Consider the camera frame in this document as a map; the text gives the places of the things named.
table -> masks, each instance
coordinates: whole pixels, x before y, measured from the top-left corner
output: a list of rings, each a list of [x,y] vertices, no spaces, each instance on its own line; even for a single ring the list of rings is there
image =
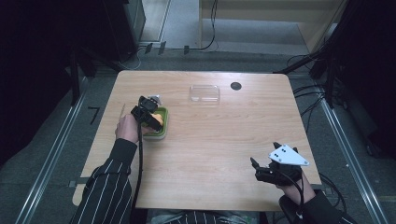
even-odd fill
[[[242,89],[230,87],[239,82]],[[218,85],[218,105],[196,105],[189,100],[191,85]],[[297,147],[310,161],[304,171],[320,184],[304,127],[288,77],[280,74],[219,72],[122,71],[105,113],[82,177],[104,163],[114,144],[114,130],[140,95],[160,94],[169,111],[167,135],[144,141],[144,172],[136,207],[278,211],[282,191],[259,182],[250,157],[270,162],[273,142]],[[138,153],[132,166],[134,188]],[[83,185],[73,197],[79,204]]]
[[[211,18],[213,2],[214,0],[199,2],[199,47],[202,46],[202,19]],[[332,25],[338,22],[346,4],[347,0],[220,0],[216,18],[298,22],[309,52],[314,52],[322,45]]]

hand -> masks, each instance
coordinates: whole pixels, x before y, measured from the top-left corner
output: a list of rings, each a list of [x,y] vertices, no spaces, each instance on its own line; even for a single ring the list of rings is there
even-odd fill
[[[142,127],[142,134],[153,132],[150,128]],[[139,135],[137,133],[137,121],[131,114],[125,115],[120,119],[116,129],[116,139],[125,139],[127,141],[137,143],[139,141]]]
[[[311,199],[313,199],[316,196],[314,190],[311,187],[311,184],[309,184],[308,179],[306,179],[304,172],[302,172],[302,178],[296,183],[304,193],[304,203],[309,202]],[[276,185],[276,187],[282,189],[285,195],[288,196],[294,203],[300,204],[301,201],[300,192],[297,190],[297,188],[294,185],[289,185],[289,186]]]

person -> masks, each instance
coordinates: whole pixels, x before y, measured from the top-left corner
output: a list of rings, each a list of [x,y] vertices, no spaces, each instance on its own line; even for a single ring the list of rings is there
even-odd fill
[[[106,162],[97,167],[93,172],[82,193],[82,200],[77,211],[70,220],[71,224],[77,223],[129,223],[132,211],[132,188],[128,179],[131,173],[131,163],[136,153],[138,142],[137,122],[132,115],[120,119],[115,131],[116,141]],[[142,133],[150,132],[143,128]],[[332,207],[322,192],[316,194],[311,188],[304,173],[302,179],[297,181],[301,187],[304,185],[304,219],[309,223],[356,223],[350,216]],[[285,196],[295,204],[300,204],[300,192],[293,185],[276,186],[282,189]],[[216,223],[217,220],[231,222],[251,223],[250,217],[229,213],[219,215],[205,211],[174,211],[162,217],[167,223]]]

transparent box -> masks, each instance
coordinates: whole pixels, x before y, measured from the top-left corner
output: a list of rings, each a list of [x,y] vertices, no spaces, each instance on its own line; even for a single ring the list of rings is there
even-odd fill
[[[192,85],[190,87],[190,102],[197,105],[218,105],[220,103],[219,86]]]

sleeve cuff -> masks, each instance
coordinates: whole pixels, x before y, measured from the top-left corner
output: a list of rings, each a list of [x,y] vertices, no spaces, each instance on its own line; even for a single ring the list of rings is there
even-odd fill
[[[114,143],[110,153],[110,159],[131,164],[136,153],[137,145],[125,139],[119,138]]]
[[[338,223],[342,212],[335,209],[320,191],[315,198],[304,204],[303,214],[314,220],[314,223]]]

